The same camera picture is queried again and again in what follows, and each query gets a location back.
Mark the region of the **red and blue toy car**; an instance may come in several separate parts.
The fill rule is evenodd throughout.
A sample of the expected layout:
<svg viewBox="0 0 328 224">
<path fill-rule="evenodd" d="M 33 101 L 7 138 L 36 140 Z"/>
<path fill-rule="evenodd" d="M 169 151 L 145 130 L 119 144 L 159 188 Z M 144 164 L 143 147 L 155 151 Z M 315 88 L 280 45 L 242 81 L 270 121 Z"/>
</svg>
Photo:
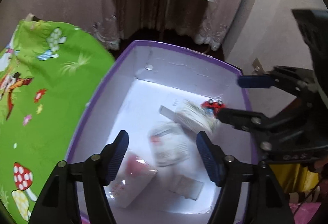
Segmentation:
<svg viewBox="0 0 328 224">
<path fill-rule="evenodd" d="M 213 117 L 217 117 L 219 111 L 224 109 L 226 104 L 220 99 L 208 99 L 201 104 L 201 108 Z"/>
</svg>

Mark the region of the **small flat white packet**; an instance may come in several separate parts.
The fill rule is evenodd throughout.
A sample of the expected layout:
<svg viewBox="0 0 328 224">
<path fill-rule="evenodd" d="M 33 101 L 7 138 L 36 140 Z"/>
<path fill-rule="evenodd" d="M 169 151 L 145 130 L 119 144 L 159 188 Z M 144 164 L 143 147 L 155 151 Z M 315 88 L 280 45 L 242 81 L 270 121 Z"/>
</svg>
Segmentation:
<svg viewBox="0 0 328 224">
<path fill-rule="evenodd" d="M 196 201 L 204 187 L 204 183 L 184 175 L 178 175 L 172 181 L 169 190 L 185 199 Z"/>
</svg>

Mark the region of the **white medicine box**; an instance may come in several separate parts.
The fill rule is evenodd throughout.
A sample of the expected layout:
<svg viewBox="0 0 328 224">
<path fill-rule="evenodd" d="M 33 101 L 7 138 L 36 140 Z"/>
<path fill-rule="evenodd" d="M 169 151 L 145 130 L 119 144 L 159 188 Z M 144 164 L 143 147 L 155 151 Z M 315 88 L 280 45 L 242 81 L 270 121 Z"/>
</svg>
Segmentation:
<svg viewBox="0 0 328 224">
<path fill-rule="evenodd" d="M 190 156 L 187 137 L 180 124 L 166 122 L 155 126 L 148 138 L 158 167 L 178 164 Z"/>
</svg>

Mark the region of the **purple storage box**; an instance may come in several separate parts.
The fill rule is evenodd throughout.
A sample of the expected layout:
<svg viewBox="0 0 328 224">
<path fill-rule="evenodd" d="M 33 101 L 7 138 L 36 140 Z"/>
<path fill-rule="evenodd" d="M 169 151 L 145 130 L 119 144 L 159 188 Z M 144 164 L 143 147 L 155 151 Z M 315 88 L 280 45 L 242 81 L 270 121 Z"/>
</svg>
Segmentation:
<svg viewBox="0 0 328 224">
<path fill-rule="evenodd" d="M 237 85 L 241 70 L 187 48 L 155 41 L 134 41 L 102 79 L 71 139 L 66 160 L 77 163 L 114 141 L 121 130 L 129 149 L 148 163 L 155 160 L 148 134 L 168 122 L 159 107 L 188 100 L 196 105 L 219 97 L 233 109 L 250 110 L 245 89 Z M 185 131 L 190 156 L 162 167 L 127 207 L 114 205 L 117 223 L 207 223 L 220 189 L 209 180 L 192 132 Z M 184 175 L 204 183 L 196 201 L 169 190 Z"/>
</svg>

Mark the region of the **green cartoon print tablecloth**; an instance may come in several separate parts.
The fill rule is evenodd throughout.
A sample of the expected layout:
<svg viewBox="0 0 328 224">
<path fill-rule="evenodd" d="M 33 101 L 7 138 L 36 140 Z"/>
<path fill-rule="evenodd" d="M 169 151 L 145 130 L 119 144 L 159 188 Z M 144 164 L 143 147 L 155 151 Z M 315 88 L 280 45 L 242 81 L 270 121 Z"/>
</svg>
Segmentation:
<svg viewBox="0 0 328 224">
<path fill-rule="evenodd" d="M 27 223 L 114 57 L 89 33 L 21 20 L 1 52 L 1 202 Z"/>
</svg>

